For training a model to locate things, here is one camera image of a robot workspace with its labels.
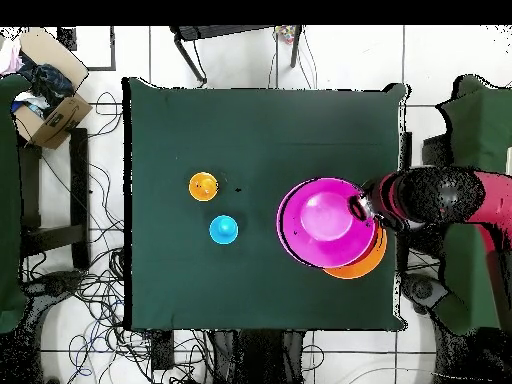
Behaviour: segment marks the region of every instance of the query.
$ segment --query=green chair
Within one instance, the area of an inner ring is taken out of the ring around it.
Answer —
[[[28,178],[30,163],[34,164],[34,150],[19,147],[16,126],[10,113],[14,97],[28,88],[30,83],[20,75],[0,78],[0,384],[43,384],[40,341],[44,319],[53,305],[71,296],[82,277],[81,271],[54,272],[36,278],[30,284],[21,284],[23,258],[79,240],[77,246],[73,246],[74,259],[77,252],[80,254],[79,260],[74,261],[75,268],[78,268],[76,263],[80,260],[83,269],[88,268],[89,263],[89,247],[83,236],[83,233],[88,233],[86,225],[50,230],[35,228],[39,226],[38,201],[37,197],[35,202],[34,199],[29,201],[29,194],[38,195],[39,182],[37,178]],[[76,150],[76,146],[85,145],[86,153],[87,143],[79,143],[84,140],[81,135],[82,138],[77,141],[75,137],[70,146]],[[32,174],[38,175],[37,153],[35,157],[37,168],[32,169]],[[73,162],[80,163],[86,170],[86,162],[82,158]],[[35,188],[30,187],[29,182],[35,183]],[[85,192],[87,198],[87,184],[81,185],[81,191]],[[80,212],[80,215],[87,220],[87,210]],[[76,220],[72,213],[72,223]],[[82,254],[84,248],[87,253],[85,258]]]
[[[425,140],[424,165],[505,173],[507,150],[512,146],[512,90],[492,88],[482,78],[466,75],[455,81],[452,99],[437,108],[447,133]],[[503,368],[510,366],[512,358],[511,311],[504,291],[493,290],[487,268],[489,262],[496,263],[495,258],[486,255],[474,225],[453,224],[434,233],[441,243],[429,253],[441,259],[439,278],[451,293],[430,311],[436,371],[473,378],[459,381],[436,376],[434,382],[479,384],[486,378],[511,378]]]

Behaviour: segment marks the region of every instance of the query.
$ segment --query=magenta bowl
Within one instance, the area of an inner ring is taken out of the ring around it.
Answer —
[[[315,178],[295,186],[277,211],[277,234],[296,260],[336,268],[357,260],[370,246],[377,226],[352,213],[349,201],[361,188],[340,178]]]

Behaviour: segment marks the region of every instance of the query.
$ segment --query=small orange bowl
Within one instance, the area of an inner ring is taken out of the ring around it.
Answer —
[[[190,179],[188,185],[188,191],[192,197],[201,202],[212,200],[217,194],[218,188],[219,183],[208,172],[198,172]]]
[[[324,271],[336,278],[342,278],[344,280],[351,280],[353,278],[362,277],[369,272],[373,271],[386,253],[387,236],[386,230],[380,225],[377,228],[377,238],[373,249],[368,252],[367,255],[359,258],[357,261],[340,266],[338,268],[325,268]]]

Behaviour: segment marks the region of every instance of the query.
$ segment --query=floor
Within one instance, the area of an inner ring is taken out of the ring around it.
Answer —
[[[56,33],[55,28],[48,31]],[[168,27],[114,27],[115,52],[111,51],[109,27],[77,27],[78,49],[75,54],[90,68],[88,78],[78,93],[96,108],[81,123],[89,133],[98,132],[114,122],[121,111],[121,78],[140,77],[160,87],[195,88],[199,84],[173,44]],[[309,89],[308,84],[324,89],[382,90],[389,83],[404,82],[411,87],[407,102],[406,130],[413,134],[413,164],[421,164],[421,143],[445,132],[446,126],[434,105],[450,97],[452,83],[459,75],[476,73],[492,84],[505,86],[512,81],[512,29],[501,26],[316,26],[306,30],[301,40],[300,57],[304,69],[290,68],[291,46],[279,43],[279,88]],[[196,61],[191,43],[187,51]],[[207,88],[275,87],[275,62],[269,76],[275,43],[272,30],[201,40],[198,53],[208,77]],[[59,177],[69,181],[67,145],[56,151],[46,150],[45,158]],[[91,139],[90,162],[106,170],[111,180],[108,208],[117,218],[124,217],[123,207],[123,126]],[[69,193],[42,163],[43,226],[69,224]],[[107,178],[98,169],[91,174],[107,186]],[[102,207],[102,191],[91,180],[91,239],[98,238],[110,223]],[[109,230],[110,247],[123,243],[120,231]],[[92,244],[92,255],[105,250],[104,240]],[[38,258],[30,258],[35,264]],[[69,269],[70,249],[49,252],[40,270]],[[97,273],[107,268],[100,261]],[[404,331],[316,331],[308,332],[303,353],[306,384],[428,384],[435,361],[435,342],[430,319],[417,315],[411,304],[400,298],[400,315],[407,321]],[[62,382],[75,373],[71,362],[81,348],[77,334],[90,331],[94,322],[80,301],[69,299],[54,307],[44,324],[42,361],[47,377]],[[177,343],[189,338],[189,332],[177,332]],[[87,365],[72,384],[97,384],[94,375],[110,366],[110,376],[101,384],[149,384],[136,364],[125,358],[115,359],[112,351],[95,344]],[[188,360],[191,343],[177,349],[177,360]],[[195,375],[201,376],[200,364]]]

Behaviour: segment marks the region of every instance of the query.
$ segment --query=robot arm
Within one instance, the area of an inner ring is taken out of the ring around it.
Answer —
[[[507,298],[505,308],[510,313],[511,177],[455,166],[420,167],[389,174],[367,183],[364,188],[361,206],[396,232],[421,231],[428,224],[476,225],[484,241],[485,253],[498,257],[498,263],[489,269],[489,274],[493,281],[499,281],[500,291]],[[405,276],[403,280],[404,294],[428,309],[449,295],[435,279]]]

